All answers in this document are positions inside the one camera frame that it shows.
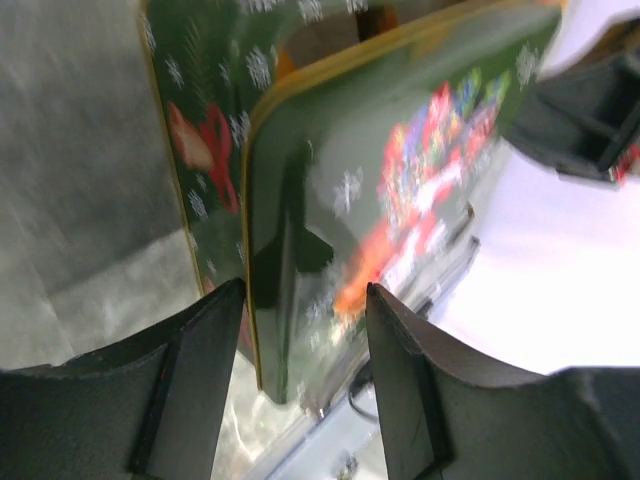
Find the red bow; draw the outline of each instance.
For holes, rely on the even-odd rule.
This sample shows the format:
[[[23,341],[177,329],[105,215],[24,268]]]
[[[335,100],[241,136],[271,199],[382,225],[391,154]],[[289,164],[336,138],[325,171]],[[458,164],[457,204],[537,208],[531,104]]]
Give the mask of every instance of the red bow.
[[[200,124],[200,133],[213,155],[214,165],[209,178],[216,187],[224,208],[238,212],[238,198],[231,183],[229,157],[231,156],[231,131],[224,115],[216,105],[207,111],[207,123]]]
[[[622,182],[629,170],[631,170],[633,164],[638,160],[640,160],[640,146],[631,145],[631,147],[623,154],[620,163],[614,171],[615,180],[617,182]]]

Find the snowflake pattern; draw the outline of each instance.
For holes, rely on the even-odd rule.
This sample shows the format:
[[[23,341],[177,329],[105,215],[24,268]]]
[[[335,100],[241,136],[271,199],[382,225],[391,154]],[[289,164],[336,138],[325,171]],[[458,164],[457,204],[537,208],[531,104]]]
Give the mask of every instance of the snowflake pattern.
[[[538,64],[540,63],[540,54],[538,49],[531,50],[529,42],[525,43],[516,58],[516,72],[518,74],[518,83],[520,91],[529,84],[531,77],[536,73]]]
[[[336,218],[344,217],[351,211],[352,203],[360,198],[362,189],[362,167],[358,167],[355,174],[345,172],[339,186],[333,188],[335,194],[333,211]]]
[[[207,191],[207,181],[204,179],[204,177],[202,176],[202,174],[198,173],[196,175],[196,182],[198,182],[198,186],[200,187],[200,189],[206,193]]]
[[[364,12],[369,9],[369,4],[367,0],[346,0],[347,2],[347,11],[350,14]]]
[[[298,0],[298,10],[306,25],[322,20],[322,5],[318,0]]]
[[[147,47],[153,55],[156,52],[156,38],[153,36],[153,30],[151,30],[151,23],[149,23],[149,19],[143,13],[141,16],[142,28],[144,30],[144,37],[147,42]]]
[[[309,336],[309,348],[315,352],[320,346],[320,332],[314,332]]]
[[[259,90],[266,90],[271,86],[271,72],[267,56],[258,47],[253,47],[246,58],[247,70],[253,85]]]
[[[231,127],[231,136],[233,137],[233,143],[236,147],[240,148],[244,146],[249,138],[249,130],[251,130],[251,120],[247,112],[242,112],[240,115],[229,117],[229,127]]]
[[[347,333],[350,331],[352,323],[348,320],[335,321],[331,325],[331,331],[329,333],[329,338],[331,339],[331,344],[336,347],[338,346],[345,338]]]
[[[169,58],[167,58],[164,63],[167,66],[167,72],[169,73],[171,80],[173,80],[173,83],[175,83],[178,88],[182,89],[182,87],[184,87],[184,80],[182,79],[182,72],[180,71],[178,63],[171,55],[169,55]]]
[[[330,317],[330,312],[333,309],[333,297],[334,292],[330,290],[325,291],[324,294],[318,295],[305,312],[307,321],[309,323],[315,323],[317,321],[326,320],[327,317]]]
[[[298,394],[298,397],[302,397],[306,389],[307,389],[307,385],[304,382],[300,382],[296,386],[296,393]]]
[[[211,275],[213,275],[214,277],[216,275],[218,275],[218,269],[216,268],[216,266],[213,264],[213,262],[211,261],[211,259],[207,260],[207,270],[209,270],[209,272],[211,273]]]
[[[231,77],[229,77],[229,65],[226,62],[219,63],[218,69],[220,69],[220,76],[226,87],[231,86]]]
[[[200,195],[198,195],[195,190],[191,190],[187,197],[193,213],[195,213],[200,220],[206,220],[209,217],[209,214],[207,213],[207,208],[205,207],[202,198],[200,198]]]
[[[244,15],[249,13],[270,12],[280,0],[236,0],[240,12]]]
[[[242,242],[236,242],[236,251],[238,252],[238,256],[240,257],[240,261],[242,264],[245,264],[245,256],[244,256],[244,245]]]

